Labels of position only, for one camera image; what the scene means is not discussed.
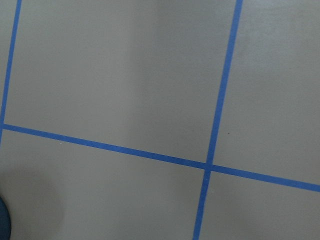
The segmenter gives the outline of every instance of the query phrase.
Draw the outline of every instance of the gray floor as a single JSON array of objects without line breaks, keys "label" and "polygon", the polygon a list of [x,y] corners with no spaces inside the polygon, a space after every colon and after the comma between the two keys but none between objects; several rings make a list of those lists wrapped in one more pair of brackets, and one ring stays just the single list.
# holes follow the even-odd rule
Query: gray floor
[{"label": "gray floor", "polygon": [[[23,0],[5,123],[206,161],[235,0]],[[0,2],[0,94],[16,2]],[[320,184],[320,2],[244,0],[214,163]],[[12,240],[188,240],[203,170],[4,130]],[[213,172],[200,239],[316,240],[320,195]]]}]

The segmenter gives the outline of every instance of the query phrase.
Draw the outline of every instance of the blue grid line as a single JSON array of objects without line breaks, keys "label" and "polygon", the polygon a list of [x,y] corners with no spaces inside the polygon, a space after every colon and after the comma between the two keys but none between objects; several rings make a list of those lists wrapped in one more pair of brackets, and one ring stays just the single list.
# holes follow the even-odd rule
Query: blue grid line
[{"label": "blue grid line", "polygon": [[231,167],[225,167],[225,166],[219,166],[219,165],[213,165],[213,164],[210,165],[204,162],[187,160],[179,157],[162,155],[158,153],[142,151],[142,150],[132,149],[132,148],[123,147],[123,146],[116,146],[116,145],[111,145],[111,144],[97,142],[97,141],[85,140],[77,137],[65,136],[65,135],[30,129],[30,128],[21,127],[21,126],[4,124],[3,129],[22,133],[22,134],[28,134],[28,135],[33,135],[37,137],[47,138],[47,139],[59,140],[67,143],[83,145],[83,146],[88,146],[92,148],[103,149],[107,151],[128,154],[128,155],[133,155],[133,156],[138,156],[138,157],[143,157],[148,159],[154,159],[154,160],[159,160],[167,163],[179,164],[182,166],[203,169],[211,172],[233,175],[241,178],[253,179],[257,181],[262,181],[262,182],[267,182],[267,183],[272,183],[277,185],[284,185],[284,186],[289,186],[293,188],[309,190],[309,191],[320,193],[320,185],[313,184],[313,183],[296,181],[292,179],[271,176],[271,175],[266,175],[266,174],[251,172],[251,171],[245,171],[245,170],[235,169]]},{"label": "blue grid line", "polygon": [[0,145],[1,145],[1,140],[2,140],[3,126],[4,126],[4,122],[5,122],[9,83],[10,83],[12,62],[14,59],[14,51],[15,51],[16,37],[17,37],[17,31],[18,31],[21,2],[22,2],[22,0],[16,1],[14,21],[13,21],[11,41],[10,41],[10,48],[9,48],[9,56],[8,56],[8,62],[6,65],[5,80],[4,80],[3,95],[2,95],[2,106],[1,106],[1,114],[0,114]]},{"label": "blue grid line", "polygon": [[[222,115],[222,110],[223,110],[226,91],[227,91],[227,84],[228,84],[231,63],[232,63],[232,57],[235,49],[235,42],[236,42],[237,31],[239,26],[242,3],[243,3],[243,0],[236,0],[235,2],[230,35],[229,35],[228,45],[226,48],[224,66],[222,70],[219,94],[216,101],[216,107],[214,112],[214,119],[212,124],[209,148],[208,148],[208,153],[206,157],[207,165],[212,165],[214,162],[221,115]],[[196,217],[195,217],[193,240],[198,240],[200,237],[200,231],[201,231],[204,210],[205,210],[205,203],[206,203],[209,182],[210,182],[210,175],[211,175],[211,171],[209,169],[206,169],[203,174],[199,203],[198,203],[198,208],[197,208]]]}]

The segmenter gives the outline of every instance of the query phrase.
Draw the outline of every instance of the dark blue curved object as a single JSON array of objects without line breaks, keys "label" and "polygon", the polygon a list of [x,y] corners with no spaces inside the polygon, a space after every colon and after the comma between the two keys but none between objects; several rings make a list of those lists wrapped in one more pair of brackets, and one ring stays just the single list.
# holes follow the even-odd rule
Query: dark blue curved object
[{"label": "dark blue curved object", "polygon": [[11,220],[6,204],[0,197],[0,240],[9,240],[11,235]]}]

